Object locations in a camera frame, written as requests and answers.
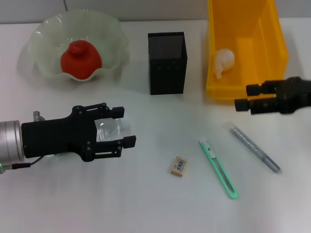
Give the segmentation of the grey glitter pen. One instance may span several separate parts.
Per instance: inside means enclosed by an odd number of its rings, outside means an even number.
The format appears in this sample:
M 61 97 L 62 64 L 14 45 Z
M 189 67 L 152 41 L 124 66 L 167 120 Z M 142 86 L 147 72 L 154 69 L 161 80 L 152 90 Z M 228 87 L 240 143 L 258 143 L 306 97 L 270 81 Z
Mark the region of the grey glitter pen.
M 265 163 L 274 173 L 281 173 L 281 168 L 241 129 L 231 122 L 225 122 L 222 127 L 235 136 L 244 146 L 246 146 L 254 155 Z

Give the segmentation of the black mesh pen holder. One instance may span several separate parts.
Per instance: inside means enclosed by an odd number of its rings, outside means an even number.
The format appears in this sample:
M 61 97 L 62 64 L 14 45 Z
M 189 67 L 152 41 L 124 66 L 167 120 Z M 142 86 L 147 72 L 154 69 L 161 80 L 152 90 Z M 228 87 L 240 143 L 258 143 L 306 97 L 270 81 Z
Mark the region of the black mesh pen holder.
M 148 56 L 150 94 L 182 94 L 188 61 L 184 33 L 149 33 Z

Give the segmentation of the mint green utility knife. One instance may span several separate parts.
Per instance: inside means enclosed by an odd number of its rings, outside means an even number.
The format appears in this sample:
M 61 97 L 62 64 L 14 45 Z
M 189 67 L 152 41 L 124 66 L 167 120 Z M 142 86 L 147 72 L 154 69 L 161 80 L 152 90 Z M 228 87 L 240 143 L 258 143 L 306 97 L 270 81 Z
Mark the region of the mint green utility knife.
M 198 143 L 210 162 L 211 167 L 213 168 L 216 176 L 218 177 L 221 185 L 223 186 L 225 192 L 232 200 L 236 200 L 239 197 L 233 182 L 229 178 L 227 172 L 223 168 L 218 156 L 216 155 L 214 149 L 206 138 L 201 138 L 198 140 Z

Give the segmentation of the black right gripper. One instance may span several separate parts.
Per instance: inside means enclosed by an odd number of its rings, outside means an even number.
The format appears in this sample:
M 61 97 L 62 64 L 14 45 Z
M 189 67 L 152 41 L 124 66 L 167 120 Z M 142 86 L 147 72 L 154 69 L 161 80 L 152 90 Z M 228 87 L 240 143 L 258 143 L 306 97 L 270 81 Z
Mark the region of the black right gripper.
M 281 81 L 265 81 L 261 85 L 246 86 L 247 95 L 275 94 L 276 98 L 264 99 L 235 99 L 237 112 L 248 112 L 252 115 L 276 113 L 292 114 L 296 110 L 311 107 L 311 80 L 300 77 L 290 77 Z

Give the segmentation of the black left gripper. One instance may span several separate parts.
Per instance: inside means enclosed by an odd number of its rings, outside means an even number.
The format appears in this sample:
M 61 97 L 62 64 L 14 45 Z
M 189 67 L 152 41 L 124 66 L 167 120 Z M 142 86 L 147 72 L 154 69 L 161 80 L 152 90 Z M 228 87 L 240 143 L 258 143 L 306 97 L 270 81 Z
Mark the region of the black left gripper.
M 109 108 L 106 103 L 74 106 L 68 117 L 21 125 L 26 158 L 73 152 L 84 162 L 119 158 L 123 149 L 133 148 L 136 136 L 96 142 L 96 119 L 123 118 L 124 107 Z

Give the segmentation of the yellow plastic storage bin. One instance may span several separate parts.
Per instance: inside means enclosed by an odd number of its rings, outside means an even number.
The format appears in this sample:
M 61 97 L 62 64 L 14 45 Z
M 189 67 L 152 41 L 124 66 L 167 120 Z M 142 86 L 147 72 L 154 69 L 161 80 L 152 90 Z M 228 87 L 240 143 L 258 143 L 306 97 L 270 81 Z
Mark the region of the yellow plastic storage bin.
M 282 80 L 289 54 L 275 0 L 207 0 L 206 95 L 215 101 L 246 98 L 246 86 Z M 216 53 L 229 49 L 233 67 L 215 75 Z

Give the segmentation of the clear green-label water bottle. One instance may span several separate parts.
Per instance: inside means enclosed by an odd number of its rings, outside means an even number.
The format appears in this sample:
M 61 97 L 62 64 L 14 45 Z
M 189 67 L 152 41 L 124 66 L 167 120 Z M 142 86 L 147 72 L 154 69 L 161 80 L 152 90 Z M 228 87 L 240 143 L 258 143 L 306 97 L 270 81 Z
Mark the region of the clear green-label water bottle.
M 97 119 L 90 122 L 92 137 L 86 139 L 82 149 L 74 150 L 74 153 L 80 154 L 80 157 L 85 162 L 92 160 L 86 160 L 86 144 L 87 142 L 95 143 L 101 141 L 113 141 L 122 139 L 126 136 L 133 136 L 131 134 L 130 124 L 123 118 L 106 118 Z

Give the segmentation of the pale green wavy fruit plate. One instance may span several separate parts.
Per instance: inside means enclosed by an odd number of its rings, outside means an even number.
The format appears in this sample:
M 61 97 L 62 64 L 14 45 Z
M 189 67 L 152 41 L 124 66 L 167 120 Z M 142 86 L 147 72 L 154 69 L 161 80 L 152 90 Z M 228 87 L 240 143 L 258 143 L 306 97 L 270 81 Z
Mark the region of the pale green wavy fruit plate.
M 73 41 L 85 40 L 99 52 L 102 68 L 86 80 L 78 80 L 61 69 L 60 59 Z M 86 82 L 117 68 L 126 53 L 128 39 L 120 22 L 99 11 L 69 10 L 41 23 L 32 33 L 27 53 L 45 77 L 69 77 Z

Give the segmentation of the red-orange bumpy orange fruit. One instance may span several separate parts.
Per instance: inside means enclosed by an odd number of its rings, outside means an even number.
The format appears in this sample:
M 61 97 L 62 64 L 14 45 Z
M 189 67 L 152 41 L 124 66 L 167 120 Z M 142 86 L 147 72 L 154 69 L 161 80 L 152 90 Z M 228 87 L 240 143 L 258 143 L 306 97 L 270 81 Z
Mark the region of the red-orange bumpy orange fruit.
M 102 68 L 102 59 L 96 48 L 85 40 L 70 43 L 60 59 L 61 69 L 78 80 L 86 80 Z

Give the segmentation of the white paper ball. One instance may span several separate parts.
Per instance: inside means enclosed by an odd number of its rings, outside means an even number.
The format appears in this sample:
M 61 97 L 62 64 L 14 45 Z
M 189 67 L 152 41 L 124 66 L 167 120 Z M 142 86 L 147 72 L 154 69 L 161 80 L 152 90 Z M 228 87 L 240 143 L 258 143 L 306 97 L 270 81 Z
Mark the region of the white paper ball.
M 220 49 L 216 51 L 214 74 L 217 79 L 222 77 L 222 73 L 230 70 L 235 63 L 235 54 L 230 49 Z

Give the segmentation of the beige eraser with barcode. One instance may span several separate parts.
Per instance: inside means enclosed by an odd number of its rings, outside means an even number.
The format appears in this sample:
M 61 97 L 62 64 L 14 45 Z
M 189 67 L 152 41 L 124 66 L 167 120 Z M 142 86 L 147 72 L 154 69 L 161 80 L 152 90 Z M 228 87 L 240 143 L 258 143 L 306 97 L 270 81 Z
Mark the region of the beige eraser with barcode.
M 171 168 L 171 174 L 183 177 L 187 167 L 187 160 L 177 156 Z

